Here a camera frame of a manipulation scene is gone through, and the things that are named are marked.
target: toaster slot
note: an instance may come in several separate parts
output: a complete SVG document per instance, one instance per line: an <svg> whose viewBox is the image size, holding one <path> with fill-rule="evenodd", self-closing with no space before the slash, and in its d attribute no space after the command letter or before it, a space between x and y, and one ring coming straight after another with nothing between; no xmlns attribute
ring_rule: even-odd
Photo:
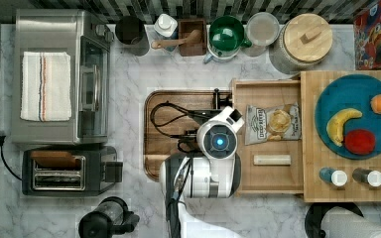
<svg viewBox="0 0 381 238"><path fill-rule="evenodd" d="M75 168L45 168L33 162L33 189L85 190L85 157L74 156Z"/></svg>

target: toaster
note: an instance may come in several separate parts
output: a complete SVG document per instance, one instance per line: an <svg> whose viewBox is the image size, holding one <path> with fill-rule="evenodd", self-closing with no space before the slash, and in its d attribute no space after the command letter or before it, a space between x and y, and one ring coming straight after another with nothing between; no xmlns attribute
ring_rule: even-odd
<svg viewBox="0 0 381 238"><path fill-rule="evenodd" d="M99 144L24 152L22 191L36 196L96 196L122 181L116 150Z"/></svg>

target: dark backsplash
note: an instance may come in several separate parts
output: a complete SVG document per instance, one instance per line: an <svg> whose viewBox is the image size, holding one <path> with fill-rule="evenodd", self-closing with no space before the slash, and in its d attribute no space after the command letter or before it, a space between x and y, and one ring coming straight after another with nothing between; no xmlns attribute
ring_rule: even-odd
<svg viewBox="0 0 381 238"><path fill-rule="evenodd" d="M302 13L315 13L330 23L349 24L371 0L30 0L37 8L85 9L107 23L122 16L137 16L153 24L162 13L176 19L203 17L208 23L223 15L243 23L258 12L272 13L286 23Z"/></svg>

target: snack bag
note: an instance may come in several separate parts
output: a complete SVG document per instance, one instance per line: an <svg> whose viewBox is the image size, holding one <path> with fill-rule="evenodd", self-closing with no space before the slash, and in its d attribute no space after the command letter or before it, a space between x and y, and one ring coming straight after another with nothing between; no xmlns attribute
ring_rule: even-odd
<svg viewBox="0 0 381 238"><path fill-rule="evenodd" d="M297 102L265 109L247 106L246 146L267 141L299 140L301 137L302 123Z"/></svg>

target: white marble countertop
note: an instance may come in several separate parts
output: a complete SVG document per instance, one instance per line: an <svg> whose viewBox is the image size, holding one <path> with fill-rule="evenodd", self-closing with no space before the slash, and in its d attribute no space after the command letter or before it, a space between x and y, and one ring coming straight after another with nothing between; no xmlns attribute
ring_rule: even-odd
<svg viewBox="0 0 381 238"><path fill-rule="evenodd" d="M150 42L155 32L147 26ZM315 69L354 70L352 26L332 26L333 46ZM2 25L0 129L10 135L14 26ZM147 178L143 164L144 103L157 89L227 89L233 77L282 79L267 53L250 58L243 53L231 62L202 63L203 57L182 58L151 50L143 57L112 44L109 82L109 142L124 162L123 181L98 197L54 198L25 196L21 184L0 161L0 238L79 237L77 225L107 196L124 199L140 217L137 229L122 237L168 237L160 186ZM22 152L5 143L5 157L21 173ZM227 199L188 199L188 210L206 222L227 227L244 237L306 237L304 221L309 205L291 195L242 195ZM365 217L381 223L381 203L362 203Z"/></svg>

